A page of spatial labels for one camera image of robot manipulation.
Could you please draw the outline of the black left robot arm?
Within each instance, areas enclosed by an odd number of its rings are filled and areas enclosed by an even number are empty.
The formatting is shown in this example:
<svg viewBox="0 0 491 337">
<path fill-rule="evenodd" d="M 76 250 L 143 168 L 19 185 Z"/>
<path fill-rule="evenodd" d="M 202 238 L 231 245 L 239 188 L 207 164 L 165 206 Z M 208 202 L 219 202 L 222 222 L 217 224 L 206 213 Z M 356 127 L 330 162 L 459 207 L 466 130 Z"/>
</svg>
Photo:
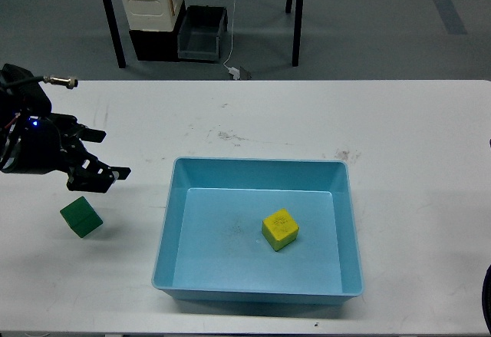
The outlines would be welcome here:
<svg viewBox="0 0 491 337">
<path fill-rule="evenodd" d="M 100 143 L 104 131 L 91 129 L 75 116 L 51 111 L 40 83 L 74 89 L 75 78 L 34 76 L 13 64 L 1 69 L 1 172 L 43 175 L 67 174 L 71 191 L 106 193 L 125 180 L 129 167 L 114 167 L 89 153 L 83 142 Z"/>
</svg>

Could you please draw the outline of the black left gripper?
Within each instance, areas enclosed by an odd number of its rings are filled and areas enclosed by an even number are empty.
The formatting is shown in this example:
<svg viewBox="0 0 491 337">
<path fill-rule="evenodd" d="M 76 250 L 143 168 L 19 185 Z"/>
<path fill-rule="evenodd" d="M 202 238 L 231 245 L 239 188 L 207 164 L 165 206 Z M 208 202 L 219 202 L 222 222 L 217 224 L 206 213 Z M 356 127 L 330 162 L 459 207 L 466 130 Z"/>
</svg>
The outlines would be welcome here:
<svg viewBox="0 0 491 337">
<path fill-rule="evenodd" d="M 99 144 L 106 135 L 68 114 L 16 114 L 1 123 L 1 172 L 46 174 L 59 170 L 68 174 L 70 191 L 106 193 L 117 180 L 126 180 L 131 169 L 109 166 L 86 150 L 67 150 L 82 141 Z"/>
</svg>

